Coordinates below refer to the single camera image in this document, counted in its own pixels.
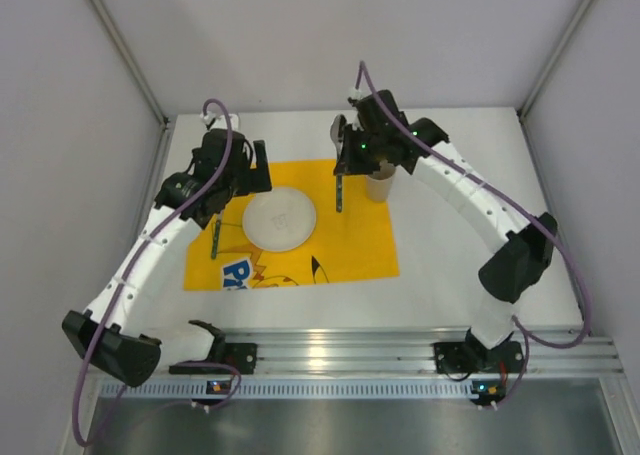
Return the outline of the beige paper cup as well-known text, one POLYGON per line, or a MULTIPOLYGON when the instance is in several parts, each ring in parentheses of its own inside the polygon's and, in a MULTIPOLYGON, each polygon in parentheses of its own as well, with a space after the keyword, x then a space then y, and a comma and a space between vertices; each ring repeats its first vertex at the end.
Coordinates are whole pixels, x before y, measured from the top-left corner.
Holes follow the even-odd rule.
POLYGON ((395 176, 395 168, 388 171, 378 171, 366 177, 367 197, 375 203, 387 201, 395 176))

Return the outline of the spoon with green handle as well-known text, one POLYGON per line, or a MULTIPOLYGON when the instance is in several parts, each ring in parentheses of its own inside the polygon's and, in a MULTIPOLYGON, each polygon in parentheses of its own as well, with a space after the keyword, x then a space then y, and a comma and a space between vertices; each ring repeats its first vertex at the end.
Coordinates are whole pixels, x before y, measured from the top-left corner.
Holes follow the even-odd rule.
POLYGON ((334 168, 335 177, 335 209, 337 213, 343 210, 343 182, 341 170, 341 155, 343 148, 343 128, 346 125, 346 117, 342 114, 337 115, 330 128, 330 139, 336 151, 336 166, 334 168))

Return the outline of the cream round plate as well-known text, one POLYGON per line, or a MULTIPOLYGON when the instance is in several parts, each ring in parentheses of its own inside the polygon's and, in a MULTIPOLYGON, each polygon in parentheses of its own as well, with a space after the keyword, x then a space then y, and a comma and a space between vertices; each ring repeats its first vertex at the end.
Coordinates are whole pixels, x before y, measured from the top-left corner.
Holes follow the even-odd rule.
POLYGON ((275 187, 255 195, 242 216, 246 238, 257 248, 282 253, 303 245, 316 227, 312 200, 292 187, 275 187))

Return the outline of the fork with green handle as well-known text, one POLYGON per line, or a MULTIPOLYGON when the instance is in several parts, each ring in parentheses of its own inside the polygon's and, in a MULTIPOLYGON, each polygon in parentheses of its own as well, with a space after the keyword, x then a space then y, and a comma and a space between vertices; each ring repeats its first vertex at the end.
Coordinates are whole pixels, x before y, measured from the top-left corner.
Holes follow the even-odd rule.
POLYGON ((212 222, 212 247, 210 257, 215 260, 219 250, 219 240, 222 225, 222 215, 217 214, 215 220, 212 222))

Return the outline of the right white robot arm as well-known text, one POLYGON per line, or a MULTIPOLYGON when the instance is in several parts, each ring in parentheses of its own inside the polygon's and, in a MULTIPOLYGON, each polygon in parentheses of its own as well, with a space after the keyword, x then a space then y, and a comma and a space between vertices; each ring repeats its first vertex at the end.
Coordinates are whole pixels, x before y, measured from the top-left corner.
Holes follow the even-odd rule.
POLYGON ((492 350, 514 331, 515 305, 549 267, 557 222, 549 213, 525 217, 489 190, 449 135, 429 118, 409 122, 393 94, 348 98, 356 117, 337 116, 330 129, 337 178, 372 175, 389 164, 434 190, 478 234, 491 253, 479 269, 483 300, 467 338, 492 350))

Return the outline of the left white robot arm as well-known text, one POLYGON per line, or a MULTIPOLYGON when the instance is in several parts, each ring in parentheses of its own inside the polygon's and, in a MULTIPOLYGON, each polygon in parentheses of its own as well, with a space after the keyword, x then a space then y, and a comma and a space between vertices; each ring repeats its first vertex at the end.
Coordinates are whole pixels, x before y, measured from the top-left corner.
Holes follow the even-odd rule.
POLYGON ((69 311, 62 330, 78 355, 129 387, 156 370, 182 363, 217 363, 224 334, 190 320, 150 328, 171 269, 188 246, 235 197, 272 188, 266 144, 236 131, 210 129, 188 168, 161 185, 147 222, 103 291, 82 311, 69 311))

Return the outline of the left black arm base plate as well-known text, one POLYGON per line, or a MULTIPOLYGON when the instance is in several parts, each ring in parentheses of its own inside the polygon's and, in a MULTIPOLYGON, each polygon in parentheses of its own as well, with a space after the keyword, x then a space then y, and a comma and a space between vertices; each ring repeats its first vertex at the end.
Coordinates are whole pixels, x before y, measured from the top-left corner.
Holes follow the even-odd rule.
POLYGON ((255 343, 226 343, 224 348, 217 348, 216 352, 203 362, 183 362, 169 367, 172 375, 209 375, 228 374, 224 368, 215 368, 212 363, 228 365, 237 369, 241 375, 254 373, 257 363, 258 345, 255 343))

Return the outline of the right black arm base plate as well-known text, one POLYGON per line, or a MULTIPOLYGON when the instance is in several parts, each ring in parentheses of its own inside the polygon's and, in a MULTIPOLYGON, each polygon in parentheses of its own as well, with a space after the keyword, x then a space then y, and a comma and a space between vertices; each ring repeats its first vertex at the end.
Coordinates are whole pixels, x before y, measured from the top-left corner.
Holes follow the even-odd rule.
POLYGON ((515 374, 524 365, 523 346, 507 341, 491 350, 463 341, 433 345, 436 372, 443 375, 515 374))

